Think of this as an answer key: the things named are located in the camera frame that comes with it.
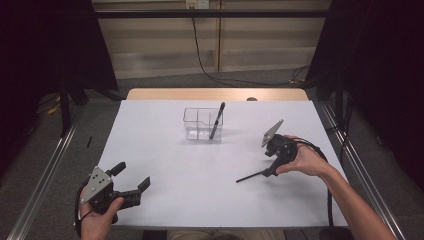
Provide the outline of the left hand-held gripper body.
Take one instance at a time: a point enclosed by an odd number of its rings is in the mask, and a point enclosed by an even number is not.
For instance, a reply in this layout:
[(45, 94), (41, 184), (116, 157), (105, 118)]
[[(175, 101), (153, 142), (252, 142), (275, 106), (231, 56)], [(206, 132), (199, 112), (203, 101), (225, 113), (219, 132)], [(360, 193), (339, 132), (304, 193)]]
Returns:
[(86, 190), (80, 198), (79, 203), (81, 205), (90, 203), (93, 210), (99, 214), (104, 214), (111, 203), (120, 197), (124, 199), (121, 209), (139, 206), (142, 193), (139, 192), (138, 188), (126, 192), (115, 191), (113, 176), (108, 176), (106, 171), (98, 166), (93, 169), (88, 177)]

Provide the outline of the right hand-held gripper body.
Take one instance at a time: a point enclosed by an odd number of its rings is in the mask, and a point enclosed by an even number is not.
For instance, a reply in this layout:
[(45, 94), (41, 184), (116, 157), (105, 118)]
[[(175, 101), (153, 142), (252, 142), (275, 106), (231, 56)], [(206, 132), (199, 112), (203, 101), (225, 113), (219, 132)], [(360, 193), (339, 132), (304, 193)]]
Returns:
[(298, 153), (297, 143), (277, 131), (284, 122), (280, 119), (275, 125), (263, 134), (261, 146), (266, 148), (265, 155), (276, 156), (279, 164), (287, 164), (293, 161)]

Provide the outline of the thin black cosmetic pencil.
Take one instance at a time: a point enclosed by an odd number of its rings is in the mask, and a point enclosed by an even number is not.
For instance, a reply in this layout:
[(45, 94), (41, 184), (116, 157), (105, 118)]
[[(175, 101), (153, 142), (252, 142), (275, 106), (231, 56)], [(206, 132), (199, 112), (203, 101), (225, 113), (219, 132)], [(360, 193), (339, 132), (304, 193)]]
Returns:
[(240, 182), (245, 181), (245, 180), (248, 180), (250, 178), (253, 178), (253, 177), (256, 177), (256, 176), (259, 176), (259, 175), (263, 175), (263, 173), (264, 173), (264, 171), (259, 171), (257, 173), (253, 173), (251, 175), (248, 175), (246, 177), (243, 177), (243, 178), (240, 178), (240, 179), (236, 180), (236, 183), (240, 183)]

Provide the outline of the black handled makeup brush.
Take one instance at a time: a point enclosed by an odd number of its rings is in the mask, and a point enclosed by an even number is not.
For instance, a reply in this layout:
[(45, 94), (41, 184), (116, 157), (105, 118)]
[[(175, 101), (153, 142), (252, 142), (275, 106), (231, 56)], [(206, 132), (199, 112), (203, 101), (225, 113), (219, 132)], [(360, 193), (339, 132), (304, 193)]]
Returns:
[(212, 131), (211, 131), (211, 133), (209, 135), (209, 140), (213, 140), (214, 139), (216, 130), (217, 130), (217, 128), (219, 126), (219, 123), (220, 123), (220, 118), (221, 118), (222, 113), (223, 113), (223, 111), (225, 109), (225, 105), (226, 105), (225, 102), (222, 102), (221, 105), (220, 105), (220, 108), (218, 110), (217, 117), (215, 119), (215, 122), (214, 122), (214, 125), (213, 125), (213, 128), (212, 128)]

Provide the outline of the clear plastic divided organizer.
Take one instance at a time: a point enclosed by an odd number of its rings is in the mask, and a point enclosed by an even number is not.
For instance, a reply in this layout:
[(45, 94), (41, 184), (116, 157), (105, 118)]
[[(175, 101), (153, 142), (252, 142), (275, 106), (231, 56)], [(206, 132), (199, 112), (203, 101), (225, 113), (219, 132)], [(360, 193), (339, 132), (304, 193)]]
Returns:
[[(183, 123), (186, 130), (187, 140), (208, 141), (219, 108), (186, 108), (183, 115)], [(223, 113), (213, 140), (220, 141), (222, 138)]]

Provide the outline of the person's right hand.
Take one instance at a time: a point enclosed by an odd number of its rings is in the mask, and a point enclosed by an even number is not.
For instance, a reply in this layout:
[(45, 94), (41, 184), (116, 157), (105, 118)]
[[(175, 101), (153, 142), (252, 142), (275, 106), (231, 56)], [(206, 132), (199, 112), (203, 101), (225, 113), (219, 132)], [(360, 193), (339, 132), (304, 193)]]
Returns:
[(278, 175), (291, 171), (298, 171), (308, 176), (323, 177), (331, 170), (331, 165), (313, 148), (304, 143), (300, 143), (299, 137), (288, 135), (288, 138), (297, 142), (298, 153), (293, 161), (281, 165), (276, 169)]

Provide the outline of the person's left hand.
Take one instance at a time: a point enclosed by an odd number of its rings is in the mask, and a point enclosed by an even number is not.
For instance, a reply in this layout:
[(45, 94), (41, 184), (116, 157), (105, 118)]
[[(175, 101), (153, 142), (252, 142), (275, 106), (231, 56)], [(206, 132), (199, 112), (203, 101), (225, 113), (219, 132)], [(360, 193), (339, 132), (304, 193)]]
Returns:
[(115, 199), (104, 214), (97, 214), (87, 203), (80, 206), (81, 240), (106, 240), (112, 226), (114, 216), (120, 210), (123, 198)]

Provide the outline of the white table sheet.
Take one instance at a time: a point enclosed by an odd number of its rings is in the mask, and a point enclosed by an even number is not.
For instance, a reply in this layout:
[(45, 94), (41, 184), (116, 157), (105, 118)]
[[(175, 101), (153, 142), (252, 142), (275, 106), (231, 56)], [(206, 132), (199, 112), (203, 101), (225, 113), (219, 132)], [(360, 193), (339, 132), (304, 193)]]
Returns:
[(150, 187), (137, 207), (119, 212), (118, 223), (140, 228), (315, 227), (346, 221), (327, 201), (318, 178), (299, 172), (236, 180), (267, 168), (263, 134), (280, 119), (279, 132), (318, 146), (339, 161), (310, 101), (226, 101), (220, 141), (186, 139), (188, 101), (126, 100), (121, 103), (99, 166), (126, 168), (118, 191), (146, 177)]

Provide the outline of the black metal stand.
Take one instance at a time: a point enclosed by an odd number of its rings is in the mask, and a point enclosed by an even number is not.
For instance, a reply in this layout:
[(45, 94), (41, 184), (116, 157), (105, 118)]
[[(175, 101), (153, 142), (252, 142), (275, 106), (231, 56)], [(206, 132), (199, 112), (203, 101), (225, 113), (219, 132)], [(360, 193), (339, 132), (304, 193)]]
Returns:
[(59, 97), (62, 118), (61, 137), (64, 137), (71, 128), (69, 98), (72, 98), (76, 105), (82, 106), (88, 102), (88, 97), (80, 79), (66, 77), (59, 81)]

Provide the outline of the black curtain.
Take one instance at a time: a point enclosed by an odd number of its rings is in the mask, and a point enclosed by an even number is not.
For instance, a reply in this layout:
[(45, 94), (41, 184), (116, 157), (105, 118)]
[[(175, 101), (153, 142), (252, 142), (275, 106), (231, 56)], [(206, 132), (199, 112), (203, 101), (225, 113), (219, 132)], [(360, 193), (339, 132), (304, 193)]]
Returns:
[(307, 74), (339, 82), (424, 192), (424, 0), (331, 0)]
[(65, 88), (117, 90), (92, 0), (0, 0), (0, 176), (32, 127), (39, 101)]

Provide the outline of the metal floor rail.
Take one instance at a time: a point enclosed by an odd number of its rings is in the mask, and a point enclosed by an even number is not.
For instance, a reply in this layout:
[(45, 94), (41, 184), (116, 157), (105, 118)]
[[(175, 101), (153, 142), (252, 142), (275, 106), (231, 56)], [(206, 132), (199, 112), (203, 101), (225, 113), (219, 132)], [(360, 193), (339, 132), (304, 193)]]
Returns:
[(397, 240), (406, 240), (395, 216), (377, 189), (377, 186), (374, 184), (347, 134), (338, 127), (335, 111), (329, 103), (320, 103), (320, 108), (326, 116), (326, 120), (329, 122), (330, 126), (334, 128), (335, 135), (347, 156), (348, 162), (356, 173), (372, 207), (383, 222), (390, 228)]
[(49, 190), (52, 183), (53, 177), (68, 150), (68, 147), (73, 139), (77, 125), (79, 124), (83, 112), (84, 106), (79, 106), (75, 110), (74, 116), (71, 118), (71, 124), (64, 136), (61, 137), (57, 143), (57, 146), (49, 159), (49, 162), (41, 175), (36, 187), (32, 191), (31, 197), (27, 201), (25, 207), (20, 213), (17, 221), (15, 222), (11, 232), (9, 233), (7, 240), (25, 240), (26, 236), (31, 228), (31, 225), (44, 201), (44, 198)]

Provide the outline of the white wall socket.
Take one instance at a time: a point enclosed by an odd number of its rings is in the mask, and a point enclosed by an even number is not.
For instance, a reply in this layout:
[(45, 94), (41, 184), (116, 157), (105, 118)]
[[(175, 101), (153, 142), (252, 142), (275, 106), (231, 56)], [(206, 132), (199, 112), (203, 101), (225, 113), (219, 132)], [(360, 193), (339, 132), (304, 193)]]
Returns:
[(185, 5), (187, 9), (200, 9), (207, 10), (210, 7), (209, 0), (185, 0)]

